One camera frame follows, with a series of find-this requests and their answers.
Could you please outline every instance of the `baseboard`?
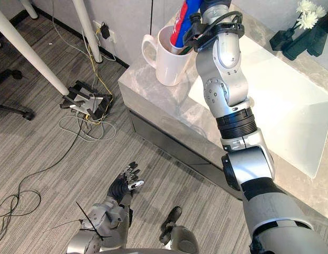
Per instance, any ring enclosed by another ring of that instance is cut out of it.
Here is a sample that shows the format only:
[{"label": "baseboard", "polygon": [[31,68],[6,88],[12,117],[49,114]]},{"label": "baseboard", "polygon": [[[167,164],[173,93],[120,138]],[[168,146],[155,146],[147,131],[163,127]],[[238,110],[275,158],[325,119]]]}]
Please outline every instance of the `baseboard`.
[{"label": "baseboard", "polygon": [[16,16],[14,16],[12,19],[10,19],[10,23],[13,26],[17,26],[23,19],[25,19],[26,17],[28,17],[29,14],[26,10],[22,10],[21,12],[19,12],[19,14],[17,14]]},{"label": "baseboard", "polygon": [[[32,5],[32,6],[33,6],[33,8],[35,9],[35,11],[36,11],[38,14],[40,14],[40,15],[46,17],[48,20],[52,20],[52,16],[51,16],[50,14],[48,14],[48,13],[46,13],[45,11],[39,9],[39,8],[36,7],[35,5]],[[78,38],[83,39],[81,33],[77,32],[75,29],[72,29],[72,28],[69,27],[68,25],[65,25],[63,22],[57,20],[56,18],[53,18],[53,20],[54,20],[54,22],[55,22],[57,25],[59,25],[60,27],[64,28],[65,30],[67,30],[69,33],[72,33],[74,36],[77,36]],[[102,47],[99,47],[99,50],[100,50],[101,53],[103,53],[103,54],[106,55],[107,57],[109,57],[109,58],[113,58],[113,55],[112,55],[109,51],[107,51],[106,49],[104,49],[104,48],[102,48]],[[123,60],[121,60],[121,59],[118,58],[118,57],[116,57],[116,62],[118,62],[120,65],[122,65],[122,66],[125,67],[125,68],[128,68],[128,67],[129,67],[129,65],[128,65],[126,62],[124,62]]]}]

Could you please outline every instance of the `toothpaste tube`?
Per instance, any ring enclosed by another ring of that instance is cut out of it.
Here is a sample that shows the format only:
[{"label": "toothpaste tube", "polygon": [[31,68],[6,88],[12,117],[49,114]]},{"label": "toothpaste tube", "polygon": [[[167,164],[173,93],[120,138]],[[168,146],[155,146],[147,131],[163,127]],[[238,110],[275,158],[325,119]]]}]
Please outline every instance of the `toothpaste tube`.
[{"label": "toothpaste tube", "polygon": [[183,35],[190,28],[191,23],[189,16],[198,12],[202,0],[184,0],[184,3],[176,16],[174,30],[170,38],[170,42],[176,48],[182,48]]}]

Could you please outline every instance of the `wall outlet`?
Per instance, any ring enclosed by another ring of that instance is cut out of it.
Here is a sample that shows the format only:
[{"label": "wall outlet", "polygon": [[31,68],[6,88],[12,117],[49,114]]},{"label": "wall outlet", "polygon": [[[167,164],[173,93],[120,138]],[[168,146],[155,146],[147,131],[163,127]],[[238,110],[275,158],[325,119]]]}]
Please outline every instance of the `wall outlet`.
[{"label": "wall outlet", "polygon": [[[98,22],[98,21],[93,20],[93,23],[94,23],[94,29],[95,30],[101,29],[102,22]],[[110,33],[110,37],[108,38],[108,40],[110,42],[116,43],[116,35],[115,35],[115,32],[109,28],[109,33]]]},{"label": "wall outlet", "polygon": [[95,21],[93,20],[93,23],[94,23],[94,29],[97,30],[97,29],[100,29],[102,27],[102,22],[98,22],[98,21]]},{"label": "wall outlet", "polygon": [[109,33],[110,33],[109,41],[110,42],[113,42],[113,43],[116,43],[116,35],[115,35],[115,32],[112,31],[111,29],[109,29]]}]

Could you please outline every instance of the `mug handle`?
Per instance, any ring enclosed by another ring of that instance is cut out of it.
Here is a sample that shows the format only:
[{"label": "mug handle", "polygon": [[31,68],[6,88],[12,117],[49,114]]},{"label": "mug handle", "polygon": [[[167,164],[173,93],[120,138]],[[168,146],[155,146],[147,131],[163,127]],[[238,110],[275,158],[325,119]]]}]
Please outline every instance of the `mug handle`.
[{"label": "mug handle", "polygon": [[149,34],[144,35],[143,41],[142,41],[142,54],[143,54],[143,57],[148,62],[149,65],[151,65],[153,68],[156,68],[156,66],[157,66],[156,61],[152,60],[151,58],[149,58],[145,54],[145,43],[146,42],[149,42],[153,46],[153,48],[156,51],[156,54],[157,54],[158,45],[157,45],[157,43],[155,42],[154,38],[151,35],[149,35]]}]

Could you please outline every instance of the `yellow wire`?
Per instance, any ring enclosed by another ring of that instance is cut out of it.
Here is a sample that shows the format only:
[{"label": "yellow wire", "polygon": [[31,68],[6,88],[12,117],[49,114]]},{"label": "yellow wire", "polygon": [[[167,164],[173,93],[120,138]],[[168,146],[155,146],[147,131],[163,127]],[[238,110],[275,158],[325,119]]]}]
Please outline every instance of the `yellow wire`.
[{"label": "yellow wire", "polygon": [[[105,89],[112,95],[112,98],[111,98],[111,101],[110,101],[110,104],[111,104],[111,102],[113,101],[113,94],[111,93],[111,91],[107,88],[107,86],[106,86],[106,84],[102,81],[102,79],[100,78],[100,76],[97,74],[97,72],[96,72],[96,69],[95,69],[95,65],[94,65],[94,62],[93,62],[93,60],[92,60],[92,57],[91,57],[91,53],[90,53],[90,45],[88,44],[88,53],[89,53],[89,58],[90,58],[90,61],[91,61],[91,64],[92,64],[92,69],[93,69],[93,71],[94,71],[94,73],[95,73],[95,75],[96,75],[96,77],[98,78],[98,80],[104,85],[104,87],[105,87]],[[92,122],[92,121],[90,121],[89,119],[89,115],[86,115],[85,116],[85,119],[86,120],[88,120],[90,123],[92,123],[92,124],[96,124],[96,125],[99,125],[99,124],[101,124],[101,122],[102,122],[102,120],[103,119],[101,119],[99,122]]]}]

